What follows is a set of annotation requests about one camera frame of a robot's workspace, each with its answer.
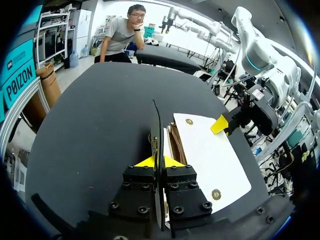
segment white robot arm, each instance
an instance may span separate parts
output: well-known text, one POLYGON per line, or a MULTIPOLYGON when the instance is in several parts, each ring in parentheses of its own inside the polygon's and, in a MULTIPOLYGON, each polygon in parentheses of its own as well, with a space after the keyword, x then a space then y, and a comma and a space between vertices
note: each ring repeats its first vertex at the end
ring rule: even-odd
POLYGON ((238 6, 231 23, 238 29, 242 47, 242 67, 250 75, 260 74, 267 80, 266 87, 273 95, 272 107, 278 108, 298 89, 298 68, 288 56, 280 55, 255 30, 251 22, 252 14, 238 6))
POLYGON ((180 19, 187 19, 189 21, 192 21, 193 23, 197 24, 198 26, 207 29, 209 31, 209 33, 211 34, 211 36, 205 36, 204 32, 201 32, 197 28, 190 27, 189 30, 197 33, 198 34, 197 37, 199 39, 209 41, 212 45, 224 49, 227 53, 233 53, 233 54, 236 53, 236 51, 233 49, 233 47, 230 43, 227 43, 219 38, 216 38, 216 36, 220 32, 220 28, 221 28, 221 24, 219 22, 214 21, 212 24, 209 24, 207 22, 202 22, 199 19, 196 19, 191 16, 183 14, 182 12, 180 12, 179 9, 177 9, 175 7, 171 7, 169 10, 169 13, 167 16, 167 22, 166 22, 166 25, 167 25, 167 29, 165 31, 166 33, 169 32, 169 29, 173 25, 173 22, 176 20, 177 16, 180 19))

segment white wall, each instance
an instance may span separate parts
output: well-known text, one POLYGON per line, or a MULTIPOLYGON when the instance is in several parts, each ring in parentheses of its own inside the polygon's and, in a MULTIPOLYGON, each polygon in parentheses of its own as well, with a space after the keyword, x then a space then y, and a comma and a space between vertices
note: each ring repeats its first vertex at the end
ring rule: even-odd
POLYGON ((92 29, 93 29, 93 22, 95 19, 95 13, 96 13, 96 8, 99 0, 89 0, 89 1, 84 1, 81 5, 81 9, 83 10, 88 10, 91 11, 91 19, 90 19, 90 25, 89 25, 89 33, 88 33, 88 46, 91 46, 91 39, 93 37, 92 35, 92 29))
MULTIPOLYGON (((161 31, 159 26, 162 25, 162 21, 163 21, 164 16, 168 15, 170 7, 173 7, 173 5, 171 5, 171 4, 164 3, 164 2, 158 2, 155 0, 107 1, 107 2, 103 2, 102 0, 97 0, 95 13, 94 13, 93 20, 92 20, 92 29, 91 29, 90 37, 92 38, 94 36, 94 34, 99 26, 105 24, 106 16, 116 15, 118 17, 126 18, 128 8, 132 5, 135 5, 135 4, 141 4, 145 7, 146 14, 145 14, 145 18, 144 18, 144 26, 147 27, 147 26, 149 26, 149 24, 155 24, 156 25, 156 27, 155 27, 156 32, 161 31)), ((212 23, 211 20, 209 20, 203 16, 200 16, 192 11, 189 11, 187 9, 181 8, 181 11, 184 14, 191 16, 192 18, 201 20, 202 22, 212 23)), ((200 27, 197 24, 195 24, 189 20, 186 20, 186 19, 180 19, 177 17, 176 22, 180 25, 198 28, 204 32, 209 33, 207 29, 200 27)), ((227 34, 225 34, 222 31, 220 31, 216 37, 220 38, 224 41, 226 41, 228 39, 227 34)), ((175 27, 171 27, 169 34, 165 34, 164 42, 179 46, 184 49, 191 50, 193 52, 196 52, 196 53, 201 54, 206 57, 210 57, 215 50, 215 46, 213 46, 211 44, 208 45, 208 43, 206 41, 197 38, 196 33, 190 32, 190 31, 184 32, 180 29, 176 29, 175 27)), ((232 54, 230 56, 230 59, 235 62, 240 45, 234 40, 231 40, 231 44, 233 45, 234 49, 237 51, 236 54, 232 54)), ((240 75, 244 72, 245 71, 243 70, 243 68, 241 66, 237 66, 237 74, 236 75, 240 75)))

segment black bolt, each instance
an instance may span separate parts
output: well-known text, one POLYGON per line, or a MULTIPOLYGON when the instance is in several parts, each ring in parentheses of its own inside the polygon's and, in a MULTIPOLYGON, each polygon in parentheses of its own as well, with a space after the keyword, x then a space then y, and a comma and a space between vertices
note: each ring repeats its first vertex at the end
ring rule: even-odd
POLYGON ((179 184, 177 184, 177 183, 172 183, 172 184, 170 185, 170 188, 172 188, 173 190, 176 190, 176 189, 179 188, 179 184))
POLYGON ((273 224, 275 221, 272 216, 267 216, 265 220, 268 224, 273 224))
POLYGON ((173 212, 177 215, 180 215, 180 214, 183 214, 185 211, 184 207, 183 206, 175 206, 173 208, 173 212))
POLYGON ((141 188, 142 188, 142 190, 149 190, 150 184, 144 183, 144 184, 141 185, 141 188))
POLYGON ((202 211, 207 212, 207 211, 210 211, 211 208, 212 208, 212 203, 209 202, 209 201, 206 201, 206 202, 204 202, 204 203, 201 204, 201 210, 202 210, 202 211))
POLYGON ((189 187, 192 189, 196 188, 197 186, 198 186, 198 183, 196 181, 192 181, 189 183, 189 187))
POLYGON ((114 201, 112 201, 112 202, 110 202, 110 204, 109 204, 109 208, 110 208, 111 210, 116 210, 116 209, 119 208, 119 204, 116 203, 116 202, 114 202, 114 201))
POLYGON ((138 214, 147 214, 149 212, 149 208, 146 206, 140 206, 137 212, 138 214))
POLYGON ((128 238, 125 236, 116 236, 113 240, 128 240, 128 238))
POLYGON ((263 213, 265 212, 265 209, 262 208, 262 207, 258 207, 258 208, 256 209, 256 212, 257 212, 259 215, 261 215, 261 214, 263 214, 263 213))
POLYGON ((131 186, 131 184, 130 184, 130 182, 124 181, 124 182, 122 183, 122 186, 123 186, 125 189, 129 189, 130 186, 131 186))

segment cardboard box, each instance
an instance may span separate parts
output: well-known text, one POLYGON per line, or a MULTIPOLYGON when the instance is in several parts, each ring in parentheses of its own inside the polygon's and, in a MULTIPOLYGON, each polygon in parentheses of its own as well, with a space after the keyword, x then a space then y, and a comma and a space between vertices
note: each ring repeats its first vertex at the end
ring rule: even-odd
MULTIPOLYGON (((46 63, 44 67, 36 70, 36 75, 41 79, 41 85, 50 108, 52 108, 61 95, 57 82, 57 75, 52 62, 46 63)), ((39 93, 36 93, 26 104, 23 114, 32 124, 35 131, 38 131, 40 125, 46 117, 46 112, 40 101, 39 93)))

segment white shelf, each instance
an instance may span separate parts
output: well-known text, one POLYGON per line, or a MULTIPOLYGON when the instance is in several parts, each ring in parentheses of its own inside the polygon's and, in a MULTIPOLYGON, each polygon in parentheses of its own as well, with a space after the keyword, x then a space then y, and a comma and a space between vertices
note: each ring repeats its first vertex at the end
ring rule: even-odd
POLYGON ((40 27, 40 31, 41 30, 44 30, 44 29, 49 29, 49 28, 54 28, 54 27, 58 27, 58 26, 62 26, 62 25, 67 25, 68 23, 67 22, 60 22, 60 23, 55 23, 55 24, 51 24, 51 25, 48 25, 48 26, 42 26, 40 27))
POLYGON ((57 51, 55 54, 53 54, 53 55, 47 57, 45 60, 41 61, 41 62, 39 63, 39 65, 44 64, 46 61, 54 58, 55 56, 57 56, 57 55, 59 55, 59 54, 62 54, 64 51, 65 51, 65 49, 63 49, 63 50, 61 50, 61 51, 57 51))
POLYGON ((68 16, 69 13, 53 13, 53 14, 42 14, 42 18, 54 18, 54 17, 62 17, 68 16))
POLYGON ((61 63, 55 65, 55 66, 53 67, 53 69, 54 69, 54 71, 56 72, 58 69, 62 68, 63 66, 64 66, 64 63, 61 62, 61 63))

